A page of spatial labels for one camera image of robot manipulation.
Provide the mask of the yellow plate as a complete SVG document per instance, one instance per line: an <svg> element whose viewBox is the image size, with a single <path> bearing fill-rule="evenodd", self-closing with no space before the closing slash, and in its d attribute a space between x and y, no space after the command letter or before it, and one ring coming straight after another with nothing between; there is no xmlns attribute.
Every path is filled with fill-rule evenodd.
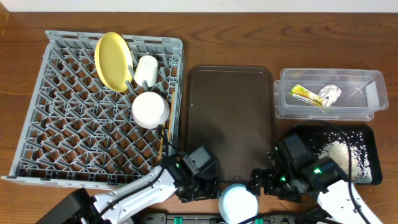
<svg viewBox="0 0 398 224"><path fill-rule="evenodd" d="M108 32L99 39L95 66L106 87L118 92L127 90L126 81L132 81L129 67L133 66L133 61L127 42L119 34Z"/></svg>

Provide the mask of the white tissue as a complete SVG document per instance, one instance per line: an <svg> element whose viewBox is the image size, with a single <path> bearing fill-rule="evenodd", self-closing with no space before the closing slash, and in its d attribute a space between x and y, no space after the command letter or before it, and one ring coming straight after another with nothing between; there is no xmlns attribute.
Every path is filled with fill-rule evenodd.
<svg viewBox="0 0 398 224"><path fill-rule="evenodd" d="M341 95L341 89L336 85L327 85L323 87L319 94L322 99L322 106L331 106Z"/></svg>

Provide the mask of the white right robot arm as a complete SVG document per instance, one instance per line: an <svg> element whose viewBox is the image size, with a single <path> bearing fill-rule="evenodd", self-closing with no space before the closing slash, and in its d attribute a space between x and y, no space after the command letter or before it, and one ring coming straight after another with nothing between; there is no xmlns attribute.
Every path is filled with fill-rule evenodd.
<svg viewBox="0 0 398 224"><path fill-rule="evenodd" d="M282 138L268 153L271 169L254 169L247 190L301 202L311 196L317 206L307 212L269 212L251 218L255 223L380 223L351 181L331 158L317 158L296 134Z"/></svg>

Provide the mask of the light blue bowl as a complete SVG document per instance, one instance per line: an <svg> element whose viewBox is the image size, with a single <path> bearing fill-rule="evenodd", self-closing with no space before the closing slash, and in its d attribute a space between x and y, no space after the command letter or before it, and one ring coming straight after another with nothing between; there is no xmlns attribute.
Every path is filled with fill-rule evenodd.
<svg viewBox="0 0 398 224"><path fill-rule="evenodd" d="M245 185L232 184L222 191L218 208L226 223L235 224L256 216L259 203Z"/></svg>

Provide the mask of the yellow green snack wrapper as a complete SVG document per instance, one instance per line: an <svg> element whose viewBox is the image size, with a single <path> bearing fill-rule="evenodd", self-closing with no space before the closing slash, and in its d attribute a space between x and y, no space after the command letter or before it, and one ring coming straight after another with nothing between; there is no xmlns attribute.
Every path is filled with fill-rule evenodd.
<svg viewBox="0 0 398 224"><path fill-rule="evenodd" d="M307 90L301 85L296 84L290 90L289 95L311 105L322 106L323 99L319 95Z"/></svg>

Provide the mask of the pile of rice and nuts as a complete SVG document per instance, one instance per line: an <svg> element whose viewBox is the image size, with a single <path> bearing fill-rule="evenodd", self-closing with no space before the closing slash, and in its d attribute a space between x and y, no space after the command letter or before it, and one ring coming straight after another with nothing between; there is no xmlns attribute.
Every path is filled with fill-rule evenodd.
<svg viewBox="0 0 398 224"><path fill-rule="evenodd" d="M355 184L370 184L373 181L364 134L360 131L316 132L308 148L319 158L333 159L348 174L351 149L351 177Z"/></svg>

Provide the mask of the white paper cup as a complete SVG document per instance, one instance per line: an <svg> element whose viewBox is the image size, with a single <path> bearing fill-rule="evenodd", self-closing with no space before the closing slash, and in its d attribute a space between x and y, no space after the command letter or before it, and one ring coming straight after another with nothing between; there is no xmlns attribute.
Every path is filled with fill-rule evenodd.
<svg viewBox="0 0 398 224"><path fill-rule="evenodd" d="M151 55L142 56L136 67L134 81L143 86L143 82L146 82L148 87L152 87L157 83L158 74L158 61Z"/></svg>

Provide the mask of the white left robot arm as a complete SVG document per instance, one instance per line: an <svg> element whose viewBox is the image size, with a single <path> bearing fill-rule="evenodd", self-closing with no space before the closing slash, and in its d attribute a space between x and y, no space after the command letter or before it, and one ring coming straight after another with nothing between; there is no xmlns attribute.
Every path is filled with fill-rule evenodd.
<svg viewBox="0 0 398 224"><path fill-rule="evenodd" d="M144 177L119 189L89 195L82 187L67 195L39 223L122 223L176 195L181 202L218 199L220 162L205 146L166 155Z"/></svg>

